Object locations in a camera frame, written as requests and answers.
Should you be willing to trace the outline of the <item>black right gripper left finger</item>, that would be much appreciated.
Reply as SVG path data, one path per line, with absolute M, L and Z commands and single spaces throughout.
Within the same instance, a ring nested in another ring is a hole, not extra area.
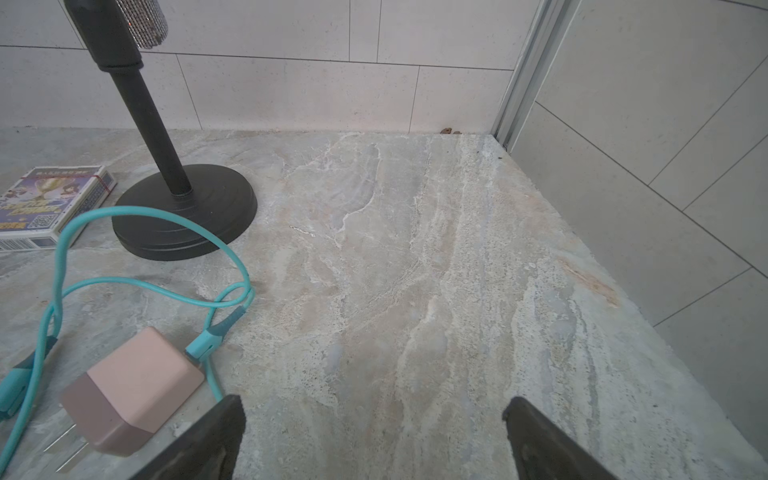
M 246 428 L 239 395 L 226 395 L 132 479 L 232 479 Z

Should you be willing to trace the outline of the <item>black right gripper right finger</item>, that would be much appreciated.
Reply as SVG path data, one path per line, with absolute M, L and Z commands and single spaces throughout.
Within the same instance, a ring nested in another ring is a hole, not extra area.
M 524 397 L 510 400 L 502 420 L 519 479 L 617 479 Z

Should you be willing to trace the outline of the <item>pink power adapter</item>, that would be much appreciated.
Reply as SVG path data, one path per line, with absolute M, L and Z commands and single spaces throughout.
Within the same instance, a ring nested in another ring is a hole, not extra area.
M 147 327 L 67 386 L 60 404 L 83 442 L 57 468 L 71 471 L 90 452 L 129 457 L 139 451 L 200 387 L 204 374 L 157 329 Z

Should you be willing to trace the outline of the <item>black microphone stand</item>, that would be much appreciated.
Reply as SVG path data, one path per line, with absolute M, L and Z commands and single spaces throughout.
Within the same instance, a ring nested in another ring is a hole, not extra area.
M 191 228 L 140 215 L 138 207 L 187 219 L 223 243 L 238 238 L 257 213 L 254 189 L 228 167 L 182 165 L 141 75 L 141 55 L 117 2 L 68 1 L 65 7 L 97 66 L 111 76 L 158 167 L 118 199 L 123 212 L 112 219 L 117 239 L 130 253 L 156 261 L 191 259 L 216 250 Z

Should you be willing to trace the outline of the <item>purple playing card box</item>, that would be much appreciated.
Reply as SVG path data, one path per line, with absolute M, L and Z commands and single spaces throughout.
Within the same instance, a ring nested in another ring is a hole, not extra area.
M 1 196 L 3 252 L 54 249 L 66 225 L 117 186 L 104 166 L 36 167 Z

